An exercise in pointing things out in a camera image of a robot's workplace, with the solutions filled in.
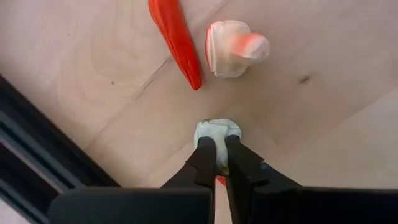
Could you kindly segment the black aluminium table frame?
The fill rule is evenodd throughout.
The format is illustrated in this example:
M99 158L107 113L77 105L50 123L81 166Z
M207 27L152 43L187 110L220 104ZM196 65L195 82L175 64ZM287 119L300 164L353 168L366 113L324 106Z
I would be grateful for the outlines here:
M33 224L65 191L118 183L0 75L0 198Z

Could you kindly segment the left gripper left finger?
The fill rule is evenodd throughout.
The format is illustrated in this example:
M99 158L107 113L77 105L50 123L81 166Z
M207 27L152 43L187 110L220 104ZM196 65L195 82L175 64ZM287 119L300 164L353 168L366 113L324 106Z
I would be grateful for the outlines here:
M210 137L200 137L197 148L183 167L163 186L166 187L215 187L216 146Z

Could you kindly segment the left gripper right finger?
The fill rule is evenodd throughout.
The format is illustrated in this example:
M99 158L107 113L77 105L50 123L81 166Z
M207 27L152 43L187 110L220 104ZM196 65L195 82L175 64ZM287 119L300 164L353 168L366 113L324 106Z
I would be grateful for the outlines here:
M289 191L299 184L275 170L240 137L225 139L229 176L226 178L233 224L286 224L291 219Z

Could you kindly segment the green tinted white mushroom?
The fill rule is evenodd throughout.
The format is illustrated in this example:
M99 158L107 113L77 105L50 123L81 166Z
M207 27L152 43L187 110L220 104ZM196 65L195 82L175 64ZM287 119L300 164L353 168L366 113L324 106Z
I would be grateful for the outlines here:
M197 124L194 132L193 143L195 148L198 147L198 142L201 137L209 137L214 141L218 175L229 175L228 150L225 139L232 135L241 138L242 131L235 122L229 119L202 120Z

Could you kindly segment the pink cap white mushroom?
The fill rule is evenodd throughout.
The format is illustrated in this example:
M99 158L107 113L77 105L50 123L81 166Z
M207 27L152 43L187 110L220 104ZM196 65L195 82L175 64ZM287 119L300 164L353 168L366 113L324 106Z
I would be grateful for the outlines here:
M225 20L206 30L205 56L208 67L218 78L236 78L248 67L269 55L270 43L241 21Z

